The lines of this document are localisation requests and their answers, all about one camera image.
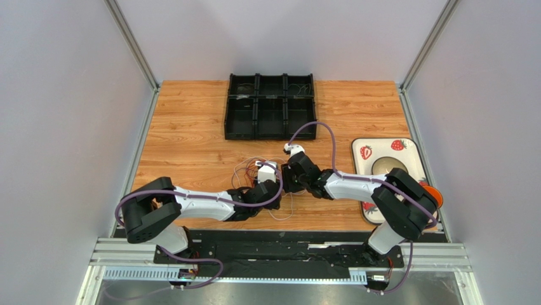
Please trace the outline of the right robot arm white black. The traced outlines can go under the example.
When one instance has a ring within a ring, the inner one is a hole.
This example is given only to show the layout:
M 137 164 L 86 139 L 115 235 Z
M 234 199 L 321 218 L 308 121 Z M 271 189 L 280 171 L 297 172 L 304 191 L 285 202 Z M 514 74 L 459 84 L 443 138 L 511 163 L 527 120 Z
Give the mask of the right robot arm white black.
M 365 243 L 365 250 L 373 255 L 386 255 L 404 240 L 415 241 L 437 224 L 434 214 L 440 201 L 400 168 L 383 175 L 321 170 L 304 152 L 298 152 L 290 155 L 281 173 L 288 193 L 305 190 L 319 199 L 374 204 L 384 222 Z

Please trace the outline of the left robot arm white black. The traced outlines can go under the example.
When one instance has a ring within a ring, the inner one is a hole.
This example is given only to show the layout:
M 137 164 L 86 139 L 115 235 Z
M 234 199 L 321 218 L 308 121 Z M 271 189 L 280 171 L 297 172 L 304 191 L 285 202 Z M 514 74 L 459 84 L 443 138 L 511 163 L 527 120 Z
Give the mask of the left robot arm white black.
M 124 227 L 128 243 L 153 243 L 177 254 L 190 247 L 186 228 L 177 219 L 214 219 L 241 222 L 266 209 L 279 208 L 283 185 L 272 179 L 255 187 L 239 187 L 218 193 L 190 191 L 160 177 L 124 196 L 115 216 Z

